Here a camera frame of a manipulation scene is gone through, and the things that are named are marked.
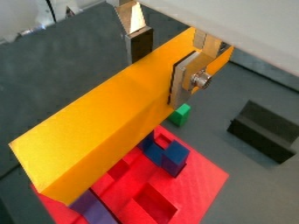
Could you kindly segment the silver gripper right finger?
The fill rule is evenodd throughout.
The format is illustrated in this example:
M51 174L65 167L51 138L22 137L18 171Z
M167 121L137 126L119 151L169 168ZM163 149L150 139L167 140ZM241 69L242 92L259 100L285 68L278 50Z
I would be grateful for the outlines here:
M195 88L205 89L211 83L209 64L221 56L222 40L197 29L193 45L195 50L173 66L169 104L178 109L193 96Z

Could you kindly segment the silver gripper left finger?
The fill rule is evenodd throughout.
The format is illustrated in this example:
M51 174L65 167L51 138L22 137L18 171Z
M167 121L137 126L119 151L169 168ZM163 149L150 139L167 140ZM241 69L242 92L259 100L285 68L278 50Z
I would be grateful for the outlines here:
M129 63L134 64L154 50L154 29L146 24L142 5L135 0L122 0L117 14L126 31Z

